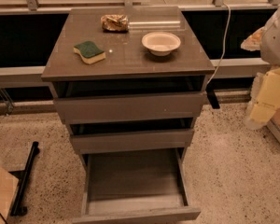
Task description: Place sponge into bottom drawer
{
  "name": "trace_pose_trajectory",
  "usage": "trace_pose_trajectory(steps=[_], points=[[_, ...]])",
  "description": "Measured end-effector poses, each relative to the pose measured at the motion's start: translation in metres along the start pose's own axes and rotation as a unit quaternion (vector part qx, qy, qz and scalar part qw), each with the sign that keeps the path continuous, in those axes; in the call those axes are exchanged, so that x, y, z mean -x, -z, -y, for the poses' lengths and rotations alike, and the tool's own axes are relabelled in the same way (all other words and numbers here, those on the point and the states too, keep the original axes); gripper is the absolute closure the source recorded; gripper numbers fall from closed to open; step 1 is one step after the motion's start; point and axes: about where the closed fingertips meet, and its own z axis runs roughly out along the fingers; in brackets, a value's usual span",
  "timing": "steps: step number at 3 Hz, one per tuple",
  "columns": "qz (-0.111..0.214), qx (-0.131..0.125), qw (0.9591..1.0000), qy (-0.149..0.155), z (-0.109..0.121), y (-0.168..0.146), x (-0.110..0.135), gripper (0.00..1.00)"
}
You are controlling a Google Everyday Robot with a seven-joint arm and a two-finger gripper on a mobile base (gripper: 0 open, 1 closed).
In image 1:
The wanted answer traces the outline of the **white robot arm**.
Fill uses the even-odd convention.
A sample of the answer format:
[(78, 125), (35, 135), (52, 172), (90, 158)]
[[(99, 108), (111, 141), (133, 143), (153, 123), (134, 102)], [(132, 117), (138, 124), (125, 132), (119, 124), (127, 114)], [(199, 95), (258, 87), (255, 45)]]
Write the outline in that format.
[(245, 126), (257, 130), (280, 108), (280, 6), (263, 27), (241, 44), (241, 48), (259, 50), (261, 59), (272, 67), (265, 74), (257, 73), (245, 112)]

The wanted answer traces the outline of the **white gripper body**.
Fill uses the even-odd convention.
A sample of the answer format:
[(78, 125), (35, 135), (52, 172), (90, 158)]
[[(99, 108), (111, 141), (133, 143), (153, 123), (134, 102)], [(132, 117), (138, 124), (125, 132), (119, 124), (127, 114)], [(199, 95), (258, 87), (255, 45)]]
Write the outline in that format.
[(280, 108), (280, 67), (257, 73), (250, 92), (244, 124), (250, 130), (265, 126)]

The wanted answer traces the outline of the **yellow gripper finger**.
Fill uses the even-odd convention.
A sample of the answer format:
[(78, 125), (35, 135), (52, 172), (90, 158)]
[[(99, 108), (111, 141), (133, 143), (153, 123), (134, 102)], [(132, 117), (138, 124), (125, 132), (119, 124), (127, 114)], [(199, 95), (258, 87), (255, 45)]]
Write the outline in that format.
[(241, 48), (248, 51), (261, 50), (263, 33), (264, 28), (260, 27), (257, 31), (255, 31), (252, 35), (250, 35), (242, 42)]

